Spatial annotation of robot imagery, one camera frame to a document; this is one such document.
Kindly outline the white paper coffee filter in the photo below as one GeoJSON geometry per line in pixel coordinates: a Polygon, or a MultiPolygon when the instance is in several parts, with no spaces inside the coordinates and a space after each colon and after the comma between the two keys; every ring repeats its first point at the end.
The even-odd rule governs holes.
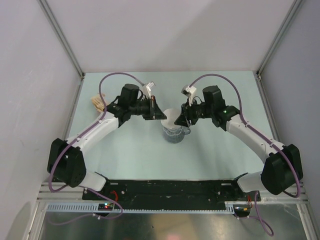
{"type": "Polygon", "coordinates": [[[164,112],[166,119],[161,120],[161,124],[163,127],[167,129],[176,129],[179,128],[179,125],[175,124],[175,121],[180,116],[181,111],[176,108],[168,108],[164,112]]]}

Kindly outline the glass coffee server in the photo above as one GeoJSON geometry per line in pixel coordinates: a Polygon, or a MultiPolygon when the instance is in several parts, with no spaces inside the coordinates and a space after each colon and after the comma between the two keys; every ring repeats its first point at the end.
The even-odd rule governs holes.
{"type": "Polygon", "coordinates": [[[178,144],[183,141],[185,135],[189,135],[191,133],[191,129],[185,126],[178,126],[176,128],[162,128],[163,138],[171,143],[171,144],[178,144]]]}

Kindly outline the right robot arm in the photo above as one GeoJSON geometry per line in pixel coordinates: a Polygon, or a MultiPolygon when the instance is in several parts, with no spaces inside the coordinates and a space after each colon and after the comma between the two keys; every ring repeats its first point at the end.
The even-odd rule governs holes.
{"type": "Polygon", "coordinates": [[[232,197],[243,200],[252,191],[267,190],[273,195],[286,193],[296,184],[297,193],[301,194],[300,180],[303,177],[299,149],[293,145],[285,145],[271,137],[267,137],[245,120],[242,112],[235,106],[226,105],[218,86],[208,86],[202,90],[204,100],[197,103],[194,99],[196,88],[185,86],[182,94],[187,96],[186,103],[181,105],[181,113],[175,124],[190,127],[199,119],[211,119],[212,123],[225,132],[237,137],[247,145],[264,164],[262,171],[244,173],[234,179],[231,187],[232,197]]]}

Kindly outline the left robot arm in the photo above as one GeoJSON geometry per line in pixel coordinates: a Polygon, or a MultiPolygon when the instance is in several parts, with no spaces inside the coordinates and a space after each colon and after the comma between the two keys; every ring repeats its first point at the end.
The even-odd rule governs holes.
{"type": "Polygon", "coordinates": [[[83,131],[66,140],[55,139],[50,148],[47,172],[67,186],[93,189],[99,199],[107,199],[111,187],[103,175],[86,168],[85,153],[106,135],[121,127],[131,116],[142,116],[144,120],[165,120],[166,115],[151,94],[155,84],[149,82],[139,87],[125,84],[120,95],[104,107],[98,118],[83,131]]]}

